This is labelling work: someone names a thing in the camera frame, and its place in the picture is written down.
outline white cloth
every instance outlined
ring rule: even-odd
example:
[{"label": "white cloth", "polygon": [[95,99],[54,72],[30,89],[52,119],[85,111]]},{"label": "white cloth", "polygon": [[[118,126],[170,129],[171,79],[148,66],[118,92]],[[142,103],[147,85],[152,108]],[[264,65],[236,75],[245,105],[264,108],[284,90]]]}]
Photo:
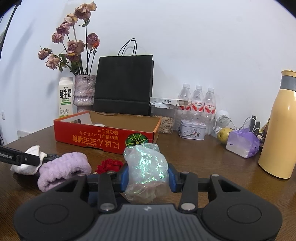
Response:
[{"label": "white cloth", "polygon": [[42,161],[43,161],[44,157],[47,157],[47,154],[40,151],[40,146],[38,146],[38,145],[32,146],[31,148],[26,150],[25,153],[39,156],[40,164],[37,167],[27,165],[27,164],[21,164],[20,166],[12,165],[10,170],[12,172],[16,172],[16,173],[23,174],[23,175],[34,175],[38,171],[39,167],[41,167]]},{"label": "white cloth", "polygon": [[101,126],[101,127],[105,127],[104,124],[93,124],[93,126]]}]

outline orange cardboard box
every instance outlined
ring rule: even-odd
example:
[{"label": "orange cardboard box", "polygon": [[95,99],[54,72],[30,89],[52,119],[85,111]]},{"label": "orange cardboard box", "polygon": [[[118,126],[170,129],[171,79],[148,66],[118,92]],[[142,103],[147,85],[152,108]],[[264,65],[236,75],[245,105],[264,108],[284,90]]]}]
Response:
[{"label": "orange cardboard box", "polygon": [[158,117],[86,111],[54,120],[54,134],[59,142],[123,154],[127,146],[156,143],[159,125]]}]

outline metal screw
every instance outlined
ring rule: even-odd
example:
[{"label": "metal screw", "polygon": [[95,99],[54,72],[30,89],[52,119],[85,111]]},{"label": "metal screw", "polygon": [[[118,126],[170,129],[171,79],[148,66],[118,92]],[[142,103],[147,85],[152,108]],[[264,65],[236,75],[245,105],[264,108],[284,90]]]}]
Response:
[{"label": "metal screw", "polygon": [[112,203],[109,203],[109,202],[106,202],[106,203],[103,203],[101,206],[100,206],[100,209],[102,209],[103,211],[111,211],[115,208],[114,204]]},{"label": "metal screw", "polygon": [[186,203],[183,203],[183,204],[181,205],[181,208],[182,208],[183,210],[190,211],[190,210],[195,209],[195,205],[194,205],[193,203],[191,203],[191,202],[186,202]]}]

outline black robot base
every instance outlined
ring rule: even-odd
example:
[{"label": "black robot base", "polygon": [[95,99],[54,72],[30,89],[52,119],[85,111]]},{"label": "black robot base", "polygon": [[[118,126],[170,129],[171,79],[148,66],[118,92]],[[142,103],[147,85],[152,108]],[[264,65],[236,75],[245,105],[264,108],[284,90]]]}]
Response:
[{"label": "black robot base", "polygon": [[[182,192],[177,208],[119,204],[115,192],[124,192],[128,183],[125,164],[118,173],[76,176],[24,203],[15,212],[15,229],[23,241],[275,240],[282,216],[273,204],[218,174],[198,178],[171,164],[168,172],[171,191]],[[208,192],[203,208],[199,191]]]}]

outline purple plastic bag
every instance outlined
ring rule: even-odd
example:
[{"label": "purple plastic bag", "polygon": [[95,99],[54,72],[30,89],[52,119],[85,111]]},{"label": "purple plastic bag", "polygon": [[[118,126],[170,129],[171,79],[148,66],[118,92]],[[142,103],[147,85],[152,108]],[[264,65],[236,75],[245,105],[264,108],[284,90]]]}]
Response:
[{"label": "purple plastic bag", "polygon": [[256,155],[259,150],[260,141],[250,129],[229,132],[226,149],[244,158]]}]

